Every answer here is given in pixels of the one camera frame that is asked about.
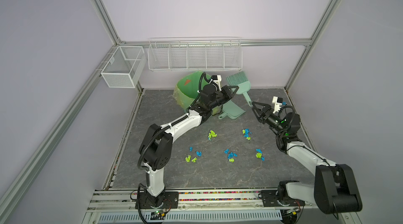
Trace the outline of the lime green crumpled scrap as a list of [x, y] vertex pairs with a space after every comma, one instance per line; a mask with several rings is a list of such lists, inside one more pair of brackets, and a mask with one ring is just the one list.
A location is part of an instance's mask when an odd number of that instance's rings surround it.
[[217, 134], [213, 130], [210, 130], [210, 133], [208, 134], [208, 140], [211, 141], [215, 137], [217, 137]]

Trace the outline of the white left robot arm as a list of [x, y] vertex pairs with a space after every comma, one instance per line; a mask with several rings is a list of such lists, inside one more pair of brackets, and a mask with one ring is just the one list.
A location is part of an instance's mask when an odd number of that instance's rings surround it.
[[144, 170], [147, 184], [144, 191], [152, 198], [161, 197], [165, 192], [164, 168], [169, 162], [175, 141], [206, 122], [215, 108], [231, 101], [239, 87], [221, 85], [221, 77], [213, 75], [207, 78], [206, 73], [200, 75], [197, 96], [186, 113], [163, 125], [152, 124], [139, 147], [140, 157], [137, 168]]

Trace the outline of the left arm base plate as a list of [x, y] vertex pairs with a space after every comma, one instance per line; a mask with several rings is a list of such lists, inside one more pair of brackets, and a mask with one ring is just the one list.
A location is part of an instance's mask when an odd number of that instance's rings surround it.
[[179, 203], [179, 192], [178, 191], [163, 191], [158, 196], [152, 196], [146, 192], [140, 192], [137, 197], [137, 203], [135, 208], [138, 209], [177, 209]]

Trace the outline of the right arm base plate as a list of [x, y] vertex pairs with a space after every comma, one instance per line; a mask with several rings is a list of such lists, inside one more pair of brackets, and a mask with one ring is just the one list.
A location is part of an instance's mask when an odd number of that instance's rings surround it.
[[288, 196], [282, 196], [277, 189], [261, 190], [258, 198], [262, 201], [264, 207], [304, 207], [305, 202], [291, 199]]

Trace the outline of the mint green dustpan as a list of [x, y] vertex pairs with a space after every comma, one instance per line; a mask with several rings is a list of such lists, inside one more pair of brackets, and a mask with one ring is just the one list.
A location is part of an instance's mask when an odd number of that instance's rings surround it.
[[219, 119], [222, 120], [225, 117], [229, 117], [230, 119], [237, 119], [240, 116], [242, 116], [245, 113], [245, 111], [236, 105], [232, 101], [228, 101], [222, 106], [222, 113], [219, 115]]

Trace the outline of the green lined trash bin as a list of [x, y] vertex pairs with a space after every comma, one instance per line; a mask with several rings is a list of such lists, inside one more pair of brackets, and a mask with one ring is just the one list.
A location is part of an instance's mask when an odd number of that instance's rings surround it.
[[202, 73], [202, 71], [197, 71], [186, 75], [177, 82], [174, 88], [173, 98], [184, 112], [187, 112], [187, 109], [199, 95], [198, 91], [200, 80], [202, 88], [209, 83], [215, 83], [215, 86], [218, 86], [216, 81], [210, 81], [211, 76], [208, 74], [206, 74], [205, 78], [203, 77], [201, 79]]

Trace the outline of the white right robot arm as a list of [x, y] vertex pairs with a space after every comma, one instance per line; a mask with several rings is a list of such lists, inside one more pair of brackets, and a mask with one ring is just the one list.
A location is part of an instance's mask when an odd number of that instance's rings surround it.
[[275, 111], [266, 103], [252, 103], [258, 122], [266, 124], [275, 134], [276, 146], [294, 158], [314, 175], [312, 185], [298, 181], [279, 183], [277, 199], [282, 204], [300, 200], [315, 204], [325, 214], [359, 212], [363, 202], [352, 168], [326, 159], [309, 148], [299, 137], [301, 119], [293, 106]]

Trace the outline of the blue scrap cluster centre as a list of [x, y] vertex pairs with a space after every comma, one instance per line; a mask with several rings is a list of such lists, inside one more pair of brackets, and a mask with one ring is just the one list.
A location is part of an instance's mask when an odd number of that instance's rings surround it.
[[236, 153], [231, 152], [230, 149], [226, 149], [224, 153], [227, 155], [227, 159], [230, 163], [234, 163], [235, 158], [238, 156]]

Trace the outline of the mint green hand brush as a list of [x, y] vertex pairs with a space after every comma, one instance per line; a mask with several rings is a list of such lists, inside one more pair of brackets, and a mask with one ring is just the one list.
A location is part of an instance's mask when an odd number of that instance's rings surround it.
[[248, 80], [246, 73], [244, 71], [240, 71], [236, 74], [226, 77], [226, 80], [230, 86], [238, 86], [236, 94], [243, 95], [248, 106], [252, 107], [252, 100], [248, 95], [248, 91], [251, 89], [251, 83]]

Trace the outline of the lime green scrap pair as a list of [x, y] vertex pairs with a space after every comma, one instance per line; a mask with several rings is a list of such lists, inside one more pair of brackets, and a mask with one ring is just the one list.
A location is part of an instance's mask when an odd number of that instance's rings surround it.
[[197, 157], [192, 157], [191, 155], [188, 155], [186, 158], [185, 158], [185, 161], [187, 162], [187, 163], [189, 163], [189, 162], [193, 162], [193, 163], [196, 163], [197, 162]]

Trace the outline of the small white mesh basket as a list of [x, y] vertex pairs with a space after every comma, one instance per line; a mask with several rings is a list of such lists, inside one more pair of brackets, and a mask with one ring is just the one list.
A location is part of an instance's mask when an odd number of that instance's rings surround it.
[[101, 71], [109, 88], [136, 88], [147, 62], [141, 46], [117, 46]]

